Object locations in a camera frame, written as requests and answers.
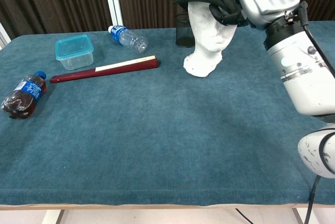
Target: blue label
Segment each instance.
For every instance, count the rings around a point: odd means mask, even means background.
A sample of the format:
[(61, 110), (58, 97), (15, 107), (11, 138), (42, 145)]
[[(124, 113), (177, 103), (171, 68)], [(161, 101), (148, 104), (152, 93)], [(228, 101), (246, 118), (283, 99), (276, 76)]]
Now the blue label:
[(115, 25), (113, 26), (113, 28), (110, 31), (110, 36), (117, 41), (118, 43), (120, 43), (120, 35), (123, 31), (127, 30), (129, 28), (122, 26), (122, 25)]
[(40, 100), (41, 96), (43, 95), (43, 92), (38, 84), (32, 81), (24, 81), (21, 82), (20, 84), (23, 85), (22, 88), (19, 89), (20, 91), (30, 94), (35, 99), (36, 102)]

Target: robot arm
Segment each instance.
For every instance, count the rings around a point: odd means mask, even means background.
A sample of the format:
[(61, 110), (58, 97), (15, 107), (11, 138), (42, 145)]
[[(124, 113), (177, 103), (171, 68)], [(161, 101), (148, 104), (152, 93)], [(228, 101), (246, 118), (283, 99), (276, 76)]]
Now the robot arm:
[[(297, 111), (335, 123), (335, 71), (308, 29), (307, 4), (300, 0), (222, 0), (209, 8), (224, 25), (249, 24), (265, 30), (264, 46)], [(323, 177), (335, 178), (335, 124), (303, 137), (303, 162)]]

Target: bottle cap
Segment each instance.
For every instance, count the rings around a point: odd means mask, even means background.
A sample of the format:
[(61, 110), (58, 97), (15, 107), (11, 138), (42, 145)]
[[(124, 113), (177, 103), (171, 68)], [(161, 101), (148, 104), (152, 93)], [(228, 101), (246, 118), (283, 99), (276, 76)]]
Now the bottle cap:
[(45, 74), (44, 71), (37, 71), (37, 72), (35, 72), (35, 75), (39, 75), (43, 79), (47, 78), (47, 75)]

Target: plastic water bottle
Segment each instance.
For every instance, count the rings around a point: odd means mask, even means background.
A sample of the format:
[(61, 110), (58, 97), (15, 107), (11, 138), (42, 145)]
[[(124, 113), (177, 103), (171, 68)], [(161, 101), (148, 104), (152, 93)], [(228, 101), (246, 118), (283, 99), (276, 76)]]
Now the plastic water bottle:
[(145, 37), (136, 34), (125, 26), (109, 26), (108, 32), (115, 41), (136, 53), (144, 52), (148, 46), (148, 40)]
[(2, 102), (1, 110), (8, 112), (10, 118), (28, 118), (47, 91), (46, 77), (43, 71), (37, 71), (22, 79), (13, 93)]

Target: teal fabric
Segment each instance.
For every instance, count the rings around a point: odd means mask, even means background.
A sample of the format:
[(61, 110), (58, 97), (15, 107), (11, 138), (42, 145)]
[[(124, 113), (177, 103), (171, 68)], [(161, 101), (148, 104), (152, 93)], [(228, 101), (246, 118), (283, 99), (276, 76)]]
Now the teal fabric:
[[(334, 62), (335, 22), (311, 30)], [(50, 84), (69, 73), (57, 40), (80, 33), (28, 35), (0, 51), (0, 97), (36, 70), (48, 91), (34, 114), (0, 113), (0, 205), (306, 203), (315, 179), (298, 156), (301, 137), (324, 125), (296, 112), (265, 33), (238, 28), (224, 60), (204, 79), (183, 69), (193, 49), (175, 29), (147, 29), (138, 55), (108, 32), (88, 32), (93, 65), (155, 54), (153, 70)], [(316, 203), (335, 204), (335, 180), (321, 179)]]

